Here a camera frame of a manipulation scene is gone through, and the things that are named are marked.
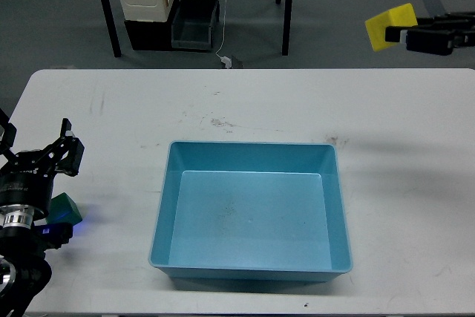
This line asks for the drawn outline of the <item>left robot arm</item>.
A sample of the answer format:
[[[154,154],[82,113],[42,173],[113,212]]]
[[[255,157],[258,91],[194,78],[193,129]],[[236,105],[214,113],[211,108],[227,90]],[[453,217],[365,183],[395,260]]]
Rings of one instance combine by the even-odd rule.
[[[78,175],[84,146],[67,118],[53,143],[16,154],[11,151],[16,127],[6,113],[1,114],[1,127],[1,155],[7,160],[1,168],[1,315],[23,316],[51,279],[46,251],[73,236],[72,223],[35,222],[49,215],[55,176]]]

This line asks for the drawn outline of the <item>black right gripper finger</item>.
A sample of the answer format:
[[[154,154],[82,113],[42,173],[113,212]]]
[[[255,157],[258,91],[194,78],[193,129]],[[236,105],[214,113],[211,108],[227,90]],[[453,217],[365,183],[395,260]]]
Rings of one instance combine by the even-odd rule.
[[[425,27],[474,27],[474,12],[446,13],[434,17],[417,17],[418,26]]]
[[[474,26],[468,23],[389,26],[384,32],[384,40],[403,43],[408,51],[448,56],[456,48],[474,46]]]

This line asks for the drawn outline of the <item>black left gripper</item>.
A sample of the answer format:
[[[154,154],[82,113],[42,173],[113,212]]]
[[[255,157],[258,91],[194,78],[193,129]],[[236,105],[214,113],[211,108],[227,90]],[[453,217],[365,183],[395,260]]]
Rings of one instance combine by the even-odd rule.
[[[1,109],[1,155],[7,162],[1,167],[1,209],[7,206],[32,206],[35,215],[47,215],[53,191],[53,176],[75,177],[85,150],[81,140],[72,132],[68,118],[62,119],[60,135],[42,150],[10,149],[16,138],[16,127]]]

